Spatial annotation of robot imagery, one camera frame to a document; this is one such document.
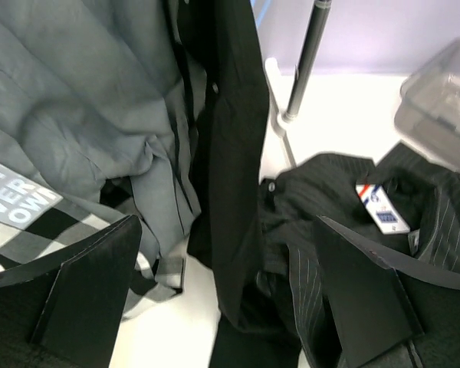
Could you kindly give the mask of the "dark pinstriped shirt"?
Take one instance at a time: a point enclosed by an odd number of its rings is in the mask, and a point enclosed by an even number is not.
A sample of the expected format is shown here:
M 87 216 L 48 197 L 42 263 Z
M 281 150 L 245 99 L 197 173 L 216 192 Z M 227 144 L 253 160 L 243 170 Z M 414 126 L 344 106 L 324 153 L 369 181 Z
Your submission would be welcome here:
M 321 216 L 460 274 L 460 174 L 399 144 L 383 159 L 324 153 L 261 183 L 264 268 L 258 286 L 313 367 L 345 366 L 312 225 Z

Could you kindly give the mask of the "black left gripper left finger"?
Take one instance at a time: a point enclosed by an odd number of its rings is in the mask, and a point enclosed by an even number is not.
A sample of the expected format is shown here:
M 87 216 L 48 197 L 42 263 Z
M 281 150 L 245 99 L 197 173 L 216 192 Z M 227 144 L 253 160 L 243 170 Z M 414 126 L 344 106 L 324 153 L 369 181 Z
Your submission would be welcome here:
M 0 273 L 0 367 L 107 367 L 142 228 L 128 216 Z

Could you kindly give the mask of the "plain black shirt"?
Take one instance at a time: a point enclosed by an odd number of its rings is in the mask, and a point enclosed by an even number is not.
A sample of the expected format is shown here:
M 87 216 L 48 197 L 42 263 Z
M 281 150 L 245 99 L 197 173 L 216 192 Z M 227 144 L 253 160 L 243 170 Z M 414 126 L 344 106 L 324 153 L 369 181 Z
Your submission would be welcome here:
M 214 277 L 218 322 L 212 367 L 296 367 L 301 344 L 272 299 L 285 279 L 264 270 L 258 179 L 270 107 L 247 1 L 171 1 L 173 47 L 197 134 L 189 177 L 202 213 L 189 254 Z

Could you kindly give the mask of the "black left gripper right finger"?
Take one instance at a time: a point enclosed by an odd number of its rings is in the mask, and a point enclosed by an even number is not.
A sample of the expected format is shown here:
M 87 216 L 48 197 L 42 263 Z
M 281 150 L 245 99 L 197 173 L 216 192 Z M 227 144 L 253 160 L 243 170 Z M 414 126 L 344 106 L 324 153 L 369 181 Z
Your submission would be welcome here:
M 348 367 L 460 367 L 460 274 L 328 218 L 314 234 Z

